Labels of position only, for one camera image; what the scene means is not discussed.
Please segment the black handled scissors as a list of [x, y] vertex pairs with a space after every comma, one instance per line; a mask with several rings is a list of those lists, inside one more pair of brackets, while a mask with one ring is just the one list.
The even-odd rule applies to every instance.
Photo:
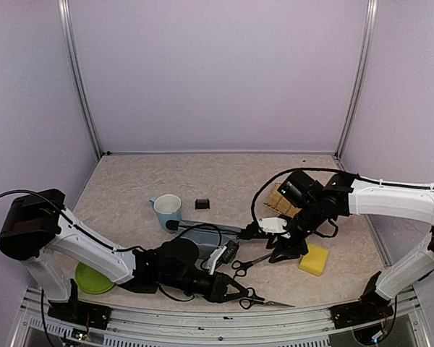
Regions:
[[267, 306], [267, 307], [287, 307], [294, 308], [291, 304], [285, 304], [277, 301], [267, 300], [261, 296], [258, 296], [253, 287], [249, 287], [248, 295], [239, 300], [239, 305], [241, 308], [248, 310], [255, 305]]
[[271, 254], [265, 254], [262, 257], [258, 257], [254, 260], [242, 262], [240, 260], [235, 260], [231, 264], [231, 268], [234, 270], [233, 279], [237, 277], [245, 277], [249, 268], [253, 265], [256, 265], [264, 260], [267, 260], [271, 257]]

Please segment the grey zipper pouch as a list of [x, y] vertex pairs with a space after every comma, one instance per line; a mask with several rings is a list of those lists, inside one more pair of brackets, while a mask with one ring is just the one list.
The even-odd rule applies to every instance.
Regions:
[[193, 220], [168, 220], [165, 224], [166, 231], [188, 239], [199, 249], [199, 260], [204, 260], [219, 246], [226, 245], [229, 241], [239, 243], [239, 235], [242, 229], [235, 226], [226, 226], [211, 223], [201, 223]]

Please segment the black clipper comb guard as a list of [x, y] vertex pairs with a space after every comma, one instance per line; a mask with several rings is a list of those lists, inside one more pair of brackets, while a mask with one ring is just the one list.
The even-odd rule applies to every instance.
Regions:
[[197, 198], [195, 200], [196, 210], [208, 210], [210, 209], [210, 200], [208, 198]]

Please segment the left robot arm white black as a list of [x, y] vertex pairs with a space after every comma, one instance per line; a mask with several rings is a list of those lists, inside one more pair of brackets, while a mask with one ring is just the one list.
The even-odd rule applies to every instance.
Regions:
[[16, 195], [0, 232], [0, 251], [25, 264], [29, 273], [73, 322], [87, 314], [84, 301], [69, 292], [70, 284], [49, 254], [60, 252], [106, 276], [114, 285], [136, 294], [154, 294], [164, 286], [199, 295], [211, 303], [238, 300], [244, 309], [266, 300], [226, 273], [202, 270], [195, 263], [196, 243], [182, 236], [155, 249], [122, 248], [81, 223], [64, 204], [58, 189]]

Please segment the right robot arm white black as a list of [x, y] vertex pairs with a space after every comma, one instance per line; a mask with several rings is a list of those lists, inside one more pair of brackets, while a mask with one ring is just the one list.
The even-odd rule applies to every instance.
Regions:
[[299, 168], [289, 173], [278, 192], [299, 211], [290, 220], [259, 220], [259, 230], [276, 239], [271, 262], [306, 255], [307, 237], [339, 216], [383, 215], [430, 225], [430, 233], [412, 251], [369, 280], [355, 306], [361, 320], [372, 320], [402, 289], [434, 271], [434, 184], [376, 181], [334, 171], [322, 185]]

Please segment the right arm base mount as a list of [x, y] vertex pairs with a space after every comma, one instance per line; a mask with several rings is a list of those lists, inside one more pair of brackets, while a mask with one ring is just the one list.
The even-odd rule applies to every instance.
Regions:
[[389, 317], [393, 314], [393, 307], [388, 302], [382, 305], [355, 301], [335, 305], [330, 308], [330, 312], [334, 327], [342, 329], [381, 320], [385, 316]]

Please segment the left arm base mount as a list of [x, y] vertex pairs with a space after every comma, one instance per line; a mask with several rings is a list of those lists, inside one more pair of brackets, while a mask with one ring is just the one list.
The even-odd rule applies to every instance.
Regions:
[[78, 301], [75, 304], [51, 304], [48, 315], [76, 325], [105, 330], [111, 317], [111, 308]]

